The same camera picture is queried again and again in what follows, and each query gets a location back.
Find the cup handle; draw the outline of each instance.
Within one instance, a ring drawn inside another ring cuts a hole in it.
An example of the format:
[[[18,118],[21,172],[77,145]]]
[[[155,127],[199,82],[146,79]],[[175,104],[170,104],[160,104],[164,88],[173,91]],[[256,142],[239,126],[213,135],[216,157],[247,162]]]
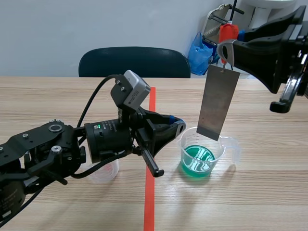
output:
[[[232,162],[234,164],[240,163],[242,149],[238,145],[237,139],[232,138],[232,137],[221,137],[220,145],[226,149],[225,151],[229,151],[229,150],[231,151]]]

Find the table surface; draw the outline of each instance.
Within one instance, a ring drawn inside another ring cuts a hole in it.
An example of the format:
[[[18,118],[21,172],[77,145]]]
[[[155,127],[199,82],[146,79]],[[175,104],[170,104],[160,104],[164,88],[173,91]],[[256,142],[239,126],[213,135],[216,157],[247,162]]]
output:
[[[0,143],[53,118],[76,126],[100,81],[0,77]],[[157,112],[180,117],[189,128],[197,125],[205,79],[146,81],[156,87]],[[112,85],[99,92],[85,122],[117,117]],[[241,163],[223,158],[206,180],[182,173],[175,141],[158,153],[165,175],[155,182],[155,230],[307,230],[308,101],[297,97],[281,115],[269,111],[278,99],[257,80],[239,80],[222,134],[238,139]],[[66,186],[53,183],[3,230],[142,231],[145,167],[141,157],[127,156],[111,182],[69,177]]]

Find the chair backrest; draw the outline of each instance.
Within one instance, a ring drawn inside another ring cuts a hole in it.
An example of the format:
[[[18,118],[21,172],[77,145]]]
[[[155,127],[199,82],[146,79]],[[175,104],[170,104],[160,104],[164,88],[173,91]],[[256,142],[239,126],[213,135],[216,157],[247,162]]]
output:
[[[178,51],[151,47],[110,47],[87,52],[80,77],[106,77],[132,70],[140,77],[190,78],[186,57]]]

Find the black cable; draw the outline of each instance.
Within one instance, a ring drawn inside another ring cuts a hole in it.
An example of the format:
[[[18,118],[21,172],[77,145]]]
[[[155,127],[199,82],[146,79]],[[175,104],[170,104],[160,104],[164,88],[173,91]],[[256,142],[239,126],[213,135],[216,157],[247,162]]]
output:
[[[78,140],[78,144],[79,144],[79,146],[83,143],[83,141],[85,141],[86,140],[86,137],[85,136],[83,136],[83,137],[81,137],[79,140]]]
[[[123,152],[121,154],[118,154],[118,155],[115,155],[115,156],[112,156],[112,157],[109,157],[101,162],[99,162],[98,164],[94,165],[93,167],[89,168],[88,170],[82,172],[82,173],[79,173],[79,174],[72,174],[71,177],[75,178],[75,179],[81,179],[81,178],[85,178],[87,177],[88,175],[92,174],[93,172],[97,171],[98,169],[100,169],[101,167],[103,167],[104,165],[106,164],[109,164],[110,162],[113,162],[115,161],[116,159],[120,159],[120,158],[123,158],[127,156],[127,153],[126,152]]]
[[[96,87],[96,89],[95,89],[94,92],[92,93],[91,97],[89,98],[89,101],[87,102],[87,105],[86,105],[85,109],[83,109],[83,112],[82,112],[81,117],[80,117],[80,119],[79,119],[79,121],[78,121],[78,124],[77,124],[77,128],[81,126],[81,123],[82,123],[82,121],[83,121],[83,119],[84,119],[84,117],[85,117],[85,115],[86,115],[86,113],[87,113],[87,111],[88,111],[88,109],[89,109],[89,107],[90,107],[92,101],[94,100],[96,94],[98,93],[98,91],[102,88],[102,86],[103,86],[107,81],[111,80],[111,79],[114,78],[114,77],[115,77],[115,76],[108,76],[108,77],[104,78],[104,79],[99,83],[99,85]]]
[[[40,192],[43,190],[44,188],[38,190],[35,194],[33,194],[29,200],[27,200],[26,203],[24,203],[20,209],[15,213],[12,214],[9,218],[6,218],[5,220],[3,220],[3,222],[0,223],[0,229],[6,224],[8,223],[10,220],[12,220],[16,215],[18,215],[21,211],[23,211],[39,194]]]

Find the clear plastic cup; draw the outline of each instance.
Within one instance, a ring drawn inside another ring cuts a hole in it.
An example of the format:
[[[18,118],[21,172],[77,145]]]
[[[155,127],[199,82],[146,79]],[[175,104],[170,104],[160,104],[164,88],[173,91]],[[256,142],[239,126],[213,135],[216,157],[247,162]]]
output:
[[[184,131],[178,145],[181,148],[182,168],[193,177],[208,176],[226,152],[231,152],[235,164],[241,157],[241,148],[236,139],[220,136],[218,141],[214,141],[197,133],[197,127]]]
[[[96,165],[96,164],[91,164],[90,166],[83,167],[84,171],[87,170],[88,168]],[[88,178],[93,182],[93,183],[106,183],[108,181],[111,181],[114,177],[116,177],[117,173],[119,172],[120,169],[120,164],[119,160],[115,160],[113,162],[110,162],[97,171],[93,172],[91,175],[88,176]]]

